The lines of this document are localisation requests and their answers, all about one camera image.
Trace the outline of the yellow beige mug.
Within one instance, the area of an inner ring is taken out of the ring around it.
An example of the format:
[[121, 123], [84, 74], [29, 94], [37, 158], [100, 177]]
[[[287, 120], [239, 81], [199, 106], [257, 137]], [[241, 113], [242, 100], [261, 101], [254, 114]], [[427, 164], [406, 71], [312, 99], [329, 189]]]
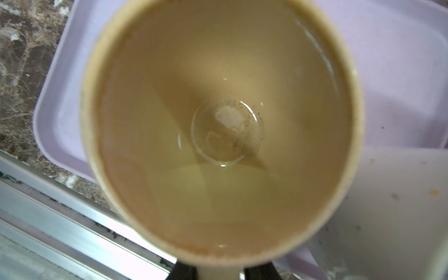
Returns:
[[84, 71], [80, 131], [145, 240], [236, 280], [308, 241], [357, 171], [357, 69], [313, 1], [127, 1]]

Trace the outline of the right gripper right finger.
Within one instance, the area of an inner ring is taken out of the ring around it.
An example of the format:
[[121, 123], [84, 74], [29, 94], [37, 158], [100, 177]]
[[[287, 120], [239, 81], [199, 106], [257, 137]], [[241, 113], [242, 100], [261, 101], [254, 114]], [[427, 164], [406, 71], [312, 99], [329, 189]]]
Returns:
[[282, 280], [273, 263], [268, 262], [259, 266], [244, 269], [245, 280]]

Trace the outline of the white mug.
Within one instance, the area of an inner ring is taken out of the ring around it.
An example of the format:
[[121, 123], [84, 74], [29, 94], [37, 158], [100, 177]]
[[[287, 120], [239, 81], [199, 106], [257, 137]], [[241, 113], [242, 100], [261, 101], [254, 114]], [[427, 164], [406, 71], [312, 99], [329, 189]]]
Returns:
[[445, 280], [447, 150], [365, 148], [348, 194], [309, 250], [330, 280]]

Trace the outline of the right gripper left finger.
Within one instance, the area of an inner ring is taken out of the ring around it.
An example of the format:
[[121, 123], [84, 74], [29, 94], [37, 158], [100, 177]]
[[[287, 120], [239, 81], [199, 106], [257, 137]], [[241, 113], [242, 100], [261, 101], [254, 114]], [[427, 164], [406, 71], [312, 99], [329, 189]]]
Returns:
[[177, 261], [166, 280], [197, 280], [197, 269]]

